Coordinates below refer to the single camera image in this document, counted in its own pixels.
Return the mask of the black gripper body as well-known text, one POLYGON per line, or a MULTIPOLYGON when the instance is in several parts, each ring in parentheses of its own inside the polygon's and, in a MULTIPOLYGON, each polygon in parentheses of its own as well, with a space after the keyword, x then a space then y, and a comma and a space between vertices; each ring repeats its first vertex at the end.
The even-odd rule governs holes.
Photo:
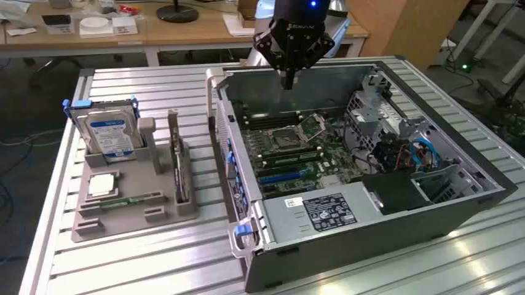
POLYGON ((270 26, 278 70, 310 68, 330 50, 325 19, 329 1, 276 1, 270 26))

